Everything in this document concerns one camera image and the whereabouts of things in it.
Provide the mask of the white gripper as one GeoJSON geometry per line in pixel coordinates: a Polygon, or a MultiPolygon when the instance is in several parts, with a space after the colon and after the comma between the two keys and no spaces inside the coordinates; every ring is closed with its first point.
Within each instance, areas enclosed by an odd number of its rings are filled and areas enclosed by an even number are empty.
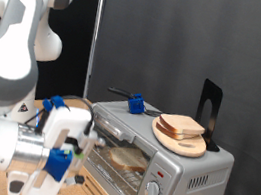
{"type": "Polygon", "coordinates": [[[83,175],[67,178],[68,174],[80,171],[94,144],[106,146],[104,138],[97,138],[91,117],[84,108],[51,110],[42,130],[45,158],[29,176],[21,195],[57,195],[65,185],[84,184],[83,175]]]}

